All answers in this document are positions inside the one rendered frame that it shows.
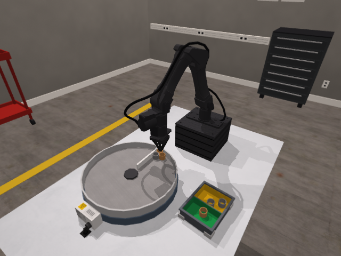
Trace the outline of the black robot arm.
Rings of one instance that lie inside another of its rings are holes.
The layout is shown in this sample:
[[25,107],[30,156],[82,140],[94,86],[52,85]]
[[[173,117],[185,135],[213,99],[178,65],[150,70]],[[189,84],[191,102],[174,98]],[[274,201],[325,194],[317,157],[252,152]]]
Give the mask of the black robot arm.
[[158,127],[167,124],[167,113],[170,113],[172,97],[184,71],[189,66],[195,88],[195,104],[200,107],[199,113],[191,111],[186,118],[219,129],[223,121],[211,117],[214,109],[213,97],[209,92],[206,78],[207,50],[188,46],[179,53],[160,91],[150,98],[151,109],[139,114],[138,127],[150,135],[158,136]]

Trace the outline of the green bin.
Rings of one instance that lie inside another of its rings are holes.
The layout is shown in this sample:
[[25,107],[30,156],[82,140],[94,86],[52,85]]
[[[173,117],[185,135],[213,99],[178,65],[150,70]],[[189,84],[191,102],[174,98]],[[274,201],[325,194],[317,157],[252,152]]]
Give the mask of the green bin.
[[[205,207],[207,209],[207,216],[205,218],[200,217],[199,215],[199,209],[201,207]],[[195,218],[212,228],[212,226],[215,224],[217,219],[220,217],[221,213],[213,209],[212,207],[208,206],[204,202],[200,201],[199,199],[193,197],[187,205],[183,208],[187,212],[189,212],[191,215],[193,215]]]

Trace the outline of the grey round turntable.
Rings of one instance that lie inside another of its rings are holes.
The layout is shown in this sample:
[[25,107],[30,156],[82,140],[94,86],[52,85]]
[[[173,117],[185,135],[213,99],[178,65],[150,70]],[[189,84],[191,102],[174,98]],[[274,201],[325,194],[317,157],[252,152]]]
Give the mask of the grey round turntable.
[[[163,149],[165,160],[153,159],[155,144],[124,142],[94,155],[82,170],[83,201],[75,210],[86,224],[84,238],[103,221],[133,225],[165,211],[177,193],[175,159]],[[137,208],[138,207],[138,208]],[[134,209],[133,209],[134,208]]]

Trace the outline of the yellow bin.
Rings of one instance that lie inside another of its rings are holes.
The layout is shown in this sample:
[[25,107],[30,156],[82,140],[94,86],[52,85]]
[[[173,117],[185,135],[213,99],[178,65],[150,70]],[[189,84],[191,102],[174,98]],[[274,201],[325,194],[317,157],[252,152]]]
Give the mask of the yellow bin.
[[204,184],[202,186],[202,188],[195,194],[195,197],[201,199],[202,201],[207,203],[207,199],[208,198],[212,198],[215,201],[214,207],[215,209],[217,209],[220,212],[223,212],[225,208],[220,208],[218,206],[218,200],[220,198],[224,198],[226,200],[226,207],[229,203],[229,201],[231,200],[230,198],[226,197],[225,195],[219,193],[218,191],[216,191],[215,189],[207,186],[206,184]]

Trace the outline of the grey metal bushing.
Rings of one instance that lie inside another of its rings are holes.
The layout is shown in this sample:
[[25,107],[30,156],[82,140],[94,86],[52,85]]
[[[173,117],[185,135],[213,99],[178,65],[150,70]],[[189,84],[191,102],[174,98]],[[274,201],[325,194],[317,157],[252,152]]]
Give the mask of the grey metal bushing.
[[[221,203],[224,203],[224,204],[221,204]],[[226,207],[226,200],[223,198],[220,198],[218,201],[218,206],[222,209],[225,208]]]
[[209,203],[212,203],[212,204],[209,204],[209,205],[211,205],[211,206],[214,207],[215,201],[214,201],[212,198],[209,198],[209,199],[207,200],[207,203],[208,203],[208,204],[209,204]]
[[154,152],[152,155],[153,155],[153,159],[155,159],[155,160],[159,159],[159,153],[158,152]]

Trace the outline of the dark grey divided bin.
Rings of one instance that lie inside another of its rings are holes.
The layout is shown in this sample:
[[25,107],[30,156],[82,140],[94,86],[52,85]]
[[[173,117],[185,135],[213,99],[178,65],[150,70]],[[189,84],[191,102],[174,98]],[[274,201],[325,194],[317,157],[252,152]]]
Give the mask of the dark grey divided bin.
[[[227,207],[224,209],[223,212],[218,211],[217,209],[213,208],[212,206],[210,206],[209,204],[205,203],[204,201],[200,200],[199,198],[195,197],[195,194],[202,188],[202,186],[206,184],[207,186],[215,189],[216,191],[218,191],[219,193],[225,195],[226,197],[230,198],[231,201],[229,202],[229,204],[227,205]],[[217,221],[215,222],[215,224],[213,225],[212,228],[210,228],[209,226],[207,226],[206,224],[204,224],[203,222],[201,222],[200,220],[198,220],[197,218],[195,218],[193,215],[191,215],[190,213],[188,213],[187,211],[185,211],[183,208],[187,205],[187,203],[193,198],[197,198],[200,201],[204,202],[205,204],[207,204],[208,206],[212,207],[213,209],[215,209],[216,211],[218,211],[219,213],[221,213],[220,217],[217,219]],[[184,216],[184,220],[187,221],[188,223],[190,223],[191,225],[193,225],[194,227],[196,227],[198,230],[200,230],[202,233],[204,233],[204,231],[206,233],[208,233],[209,235],[212,235],[212,233],[217,229],[217,227],[220,225],[220,223],[222,222],[222,220],[224,219],[224,217],[226,216],[226,214],[228,213],[230,206],[232,205],[233,201],[235,200],[235,197],[227,194],[226,192],[218,189],[217,187],[209,184],[206,181],[203,181],[202,184],[191,194],[191,196],[181,205],[181,207],[178,209],[180,210],[180,215]]]

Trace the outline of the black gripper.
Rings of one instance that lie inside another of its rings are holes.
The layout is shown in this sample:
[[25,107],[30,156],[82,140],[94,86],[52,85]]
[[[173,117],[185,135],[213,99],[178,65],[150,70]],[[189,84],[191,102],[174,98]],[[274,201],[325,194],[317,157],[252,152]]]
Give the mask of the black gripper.
[[[170,138],[169,133],[172,132],[172,129],[167,128],[167,124],[164,126],[158,127],[158,136],[150,136],[150,140],[157,146],[159,151],[162,151]],[[162,146],[161,146],[162,144]]]

